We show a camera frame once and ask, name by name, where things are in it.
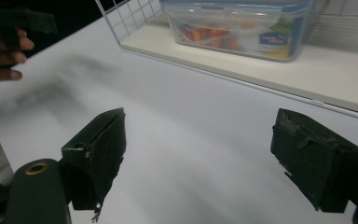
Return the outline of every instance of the white shelf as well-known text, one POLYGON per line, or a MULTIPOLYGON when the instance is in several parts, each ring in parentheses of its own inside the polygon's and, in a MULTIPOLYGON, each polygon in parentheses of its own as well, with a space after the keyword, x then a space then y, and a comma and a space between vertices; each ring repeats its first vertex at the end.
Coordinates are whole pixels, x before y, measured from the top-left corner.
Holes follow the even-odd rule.
POLYGON ((294 61, 275 63, 191 48, 174 42, 164 16, 132 33, 121 46, 358 112, 358 52, 306 45, 294 61))

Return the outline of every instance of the white table surface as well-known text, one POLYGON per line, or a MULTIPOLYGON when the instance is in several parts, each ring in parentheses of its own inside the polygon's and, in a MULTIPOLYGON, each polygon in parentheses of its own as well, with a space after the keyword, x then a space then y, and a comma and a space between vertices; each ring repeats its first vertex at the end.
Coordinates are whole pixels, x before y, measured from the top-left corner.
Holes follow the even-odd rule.
MULTIPOLYGON (((124 107, 127 152, 100 223, 351 223, 314 211, 269 152, 278 109, 358 145, 358 119, 245 83, 122 51, 99 20, 0 84, 0 141, 14 170, 61 158, 98 114, 124 107)), ((72 211, 90 223, 91 211, 72 211)))

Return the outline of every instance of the human hand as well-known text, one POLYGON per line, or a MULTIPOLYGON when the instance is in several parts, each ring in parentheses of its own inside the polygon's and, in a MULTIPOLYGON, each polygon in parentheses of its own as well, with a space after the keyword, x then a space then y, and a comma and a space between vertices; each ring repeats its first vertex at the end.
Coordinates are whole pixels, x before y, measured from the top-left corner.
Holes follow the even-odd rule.
POLYGON ((1 67, 2 65, 13 65, 17 63, 25 63, 26 56, 22 50, 30 50, 34 48, 34 42, 27 37, 27 33, 17 28, 19 36, 20 47, 16 49, 9 49, 2 40, 0 33, 0 81, 2 80, 19 80, 22 78, 22 73, 10 68, 1 67))

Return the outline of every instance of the plastic food container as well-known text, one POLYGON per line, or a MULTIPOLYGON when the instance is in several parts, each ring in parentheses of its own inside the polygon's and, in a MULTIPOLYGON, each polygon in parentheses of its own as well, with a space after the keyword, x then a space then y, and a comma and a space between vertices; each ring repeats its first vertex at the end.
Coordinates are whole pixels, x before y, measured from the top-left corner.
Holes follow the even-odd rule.
POLYGON ((278 62, 296 57, 322 5, 313 0, 160 2, 177 43, 278 62))

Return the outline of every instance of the wire rack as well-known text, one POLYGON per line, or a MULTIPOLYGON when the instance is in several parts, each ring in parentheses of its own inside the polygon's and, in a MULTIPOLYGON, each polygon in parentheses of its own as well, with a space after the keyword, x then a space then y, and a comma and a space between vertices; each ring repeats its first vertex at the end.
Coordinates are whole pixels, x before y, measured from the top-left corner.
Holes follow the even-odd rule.
MULTIPOLYGON (((115 40, 121 41, 158 17, 159 0, 113 0, 104 8, 95 0, 115 40)), ((330 0, 309 39, 309 44, 358 51, 358 0, 330 0)))

